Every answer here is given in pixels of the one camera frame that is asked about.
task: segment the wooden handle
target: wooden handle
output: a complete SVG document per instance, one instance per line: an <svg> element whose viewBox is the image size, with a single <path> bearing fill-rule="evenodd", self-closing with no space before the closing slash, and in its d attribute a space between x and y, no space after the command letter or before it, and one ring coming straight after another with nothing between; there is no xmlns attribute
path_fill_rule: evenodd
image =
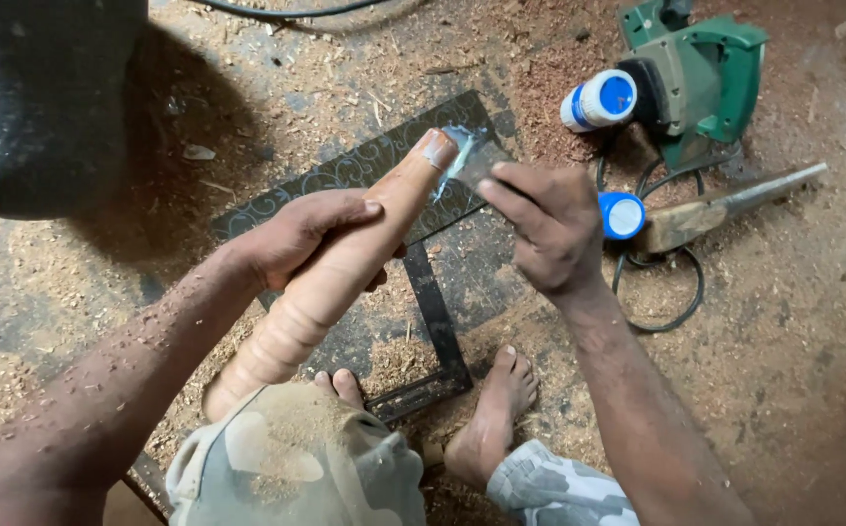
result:
<svg viewBox="0 0 846 526"><path fill-rule="evenodd" d="M789 169L747 185L709 192L684 203L648 210L646 224L634 236L634 247L649 254L673 250L745 211L785 196L827 168L825 163L819 163L802 169Z"/></svg>
<svg viewBox="0 0 846 526"><path fill-rule="evenodd" d="M207 386L202 409L209 420L220 420L254 389L285 382L297 373L312 348L393 257L457 154L452 138L432 128L370 187L364 197L381 203L382 218L323 244L290 281Z"/></svg>

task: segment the dirt floor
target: dirt floor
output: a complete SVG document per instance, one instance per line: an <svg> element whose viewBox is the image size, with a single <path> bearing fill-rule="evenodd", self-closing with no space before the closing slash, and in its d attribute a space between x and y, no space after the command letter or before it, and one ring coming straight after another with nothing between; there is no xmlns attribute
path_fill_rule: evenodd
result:
<svg viewBox="0 0 846 526"><path fill-rule="evenodd" d="M744 159L728 175L708 174L709 185L730 184L739 169L750 177L818 161L828 162L829 173L789 201L698 240L705 303L681 329L640 341L761 523L846 524L846 30L837 29L846 23L846 2L696 4L695 19L733 12L771 35ZM211 218L449 96L471 88L487 94L489 112L510 117L516 133L505 146L523 161L591 159L595 139L561 126L558 104L621 54L615 6L408 0L268 28L182 0L151 2L150 18L161 30L132 65L131 184L112 207L89 217L0 220L0 422L89 342L157 300L204 257L215 246ZM192 144L216 158L184 159ZM633 138L618 148L608 180L629 188L653 153ZM670 185L652 203L693 192L691 182ZM509 251L477 244L479 233L509 228L496 211L476 212L452 228L471 230L471 242L430 246L440 280L466 256ZM611 257L605 266L610 276ZM413 295L401 269L392 270L391 283L362 298L362 308L403 319L404 308L394 305L412 305ZM504 283L506 297L470 290L449 302L457 306L452 314L473 375L484 377L501 342L527 353L541 394L518 438L539 438L608 471L588 390L556 313L509 265L492 272L486 279ZM693 291L691 268L679 260L626 272L619 297L629 317L655 324L674 317ZM159 466L205 423L202 389L262 314L253 304L174 401L146 447ZM375 343L366 389L382 392L423 376L432 358L409 358L422 347L414 338ZM475 399L465 395L398 426L415 444L445 444ZM148 477L140 469L133 474ZM159 487L148 491L159 500ZM433 524L505 522L487 499L438 468L427 473L423 491Z"/></svg>

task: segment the hand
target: hand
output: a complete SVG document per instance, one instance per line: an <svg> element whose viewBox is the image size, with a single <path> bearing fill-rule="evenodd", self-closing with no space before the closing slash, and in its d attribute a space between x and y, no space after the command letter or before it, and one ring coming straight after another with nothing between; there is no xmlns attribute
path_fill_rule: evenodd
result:
<svg viewBox="0 0 846 526"><path fill-rule="evenodd" d="M363 199L365 192L364 188L325 190L296 198L265 224L232 243L240 248L265 290L283 290L326 233L364 225L381 216L381 203ZM394 257L406 254L407 247L400 245ZM366 290L373 292L386 282L387 273L381 269Z"/></svg>
<svg viewBox="0 0 846 526"><path fill-rule="evenodd" d="M478 184L479 194L514 225L514 266L557 306L600 292L602 212L584 168L545 170L498 163L491 173L534 201L491 179Z"/></svg>

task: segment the black cable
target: black cable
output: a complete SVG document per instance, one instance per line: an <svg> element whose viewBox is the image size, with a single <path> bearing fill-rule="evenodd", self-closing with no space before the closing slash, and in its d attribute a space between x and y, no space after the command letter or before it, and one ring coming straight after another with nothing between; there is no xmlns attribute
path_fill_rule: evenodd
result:
<svg viewBox="0 0 846 526"><path fill-rule="evenodd" d="M595 184L598 186L599 192L604 191L605 157L607 157L608 153L610 153L611 150L614 149L615 144L617 142L617 137L619 137L625 129L627 129L627 126L623 126L621 128L618 128L615 131L614 135L612 135L611 137L608 138L608 140L605 141L604 145L602 146L602 149L600 149L600 151L599 151L598 169L597 169L597 172L595 174ZM647 181L649 181L650 176L653 174L654 170L657 169L657 167L660 165L660 163L663 162L662 157L659 157L656 160L654 160L653 162L651 162L649 165L647 165L647 167L645 169L643 169L643 174L640 174L640 178L637 182L637 188L635 188L635 190L634 190L634 195L639 197L639 199L641 201L643 201L647 196L649 196L655 190L657 190L657 188L665 185L666 183L669 183L670 181L674 181L674 180L678 179L679 177L683 176L684 174L691 173L696 178L696 189L697 189L698 194L701 196L705 193L705 183L702 180L702 176L701 176L701 173L699 173L699 171L701 169L709 168L711 166L715 166L715 165L721 164L725 161L728 161L735 154L737 154L737 152L735 152L733 155L730 155L730 156L725 157L725 158L710 159L708 162L703 163L703 164L699 165L698 167L696 167L694 169L673 173L671 175L668 175L668 176L660 179L656 183L653 183L652 185L647 186ZM692 315L694 315L696 313L698 305L701 305L701 303L702 303L702 297L705 293L705 273L702 271L702 265L698 261L698 257L696 257L695 253L692 252L692 250L690 250L686 246L681 246L681 247L677 248L676 250L672 251L671 253L660 254L660 255L658 255L658 257L656 259L651 260L651 261L644 261L644 260L641 260L641 259L638 259L636 257L631 256L630 250L627 249L627 248L623 252L621 252L620 256L617 257L617 263L616 263L616 266L615 266L615 277L614 277L614 279L611 283L611 289L615 293L615 295L617 295L617 288L621 283L621 272L624 271L625 262L629 261L631 265L633 265L634 267L637 267L639 269L648 269L648 268L656 267L657 265L660 265L660 264L663 264L663 263L666 263L667 261L669 261L667 254L680 254L680 253L685 254L686 257L688 257L689 260L692 261L692 266L696 269L696 277L697 277L696 295L692 299L692 302L689 303L689 306L686 307L686 310L683 311L683 314L676 317L670 323L667 323L665 325L659 325L659 326L646 326L646 325L638 325L638 324L636 324L636 323L634 323L634 322L632 322L628 319L627 324L630 325L630 327L633 327L634 329L637 329L640 332L652 334L652 333L655 333L655 332L668 332L670 330L676 329L676 328L680 327L681 325L683 325L683 323L685 323L686 320L689 319L689 317L692 317Z"/></svg>
<svg viewBox="0 0 846 526"><path fill-rule="evenodd" d="M256 19L316 19L320 17L330 17L332 15L341 15L351 11L370 6L376 6L388 2L389 0L358 0L352 4L345 4L344 6L336 7L322 7L319 9L308 9L305 11L272 11L269 9L259 9L257 7L239 6L226 2L225 0L191 0L199 4L211 6L213 9L231 13L248 18Z"/></svg>

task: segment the bare foot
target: bare foot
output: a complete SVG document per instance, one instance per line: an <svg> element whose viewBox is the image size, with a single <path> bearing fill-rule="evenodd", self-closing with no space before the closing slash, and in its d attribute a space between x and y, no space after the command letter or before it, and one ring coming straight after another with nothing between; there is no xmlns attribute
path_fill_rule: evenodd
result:
<svg viewBox="0 0 846 526"><path fill-rule="evenodd" d="M510 452L514 421L537 399L540 379L530 368L524 355L502 345L482 387L475 416L445 449L446 469L479 490L485 490L491 474Z"/></svg>
<svg viewBox="0 0 846 526"><path fill-rule="evenodd" d="M316 373L312 384L319 386L332 396L337 396L355 409L364 411L364 399L361 398L361 389L358 388L358 380L347 369L335 371L335 376L329 377L325 371Z"/></svg>

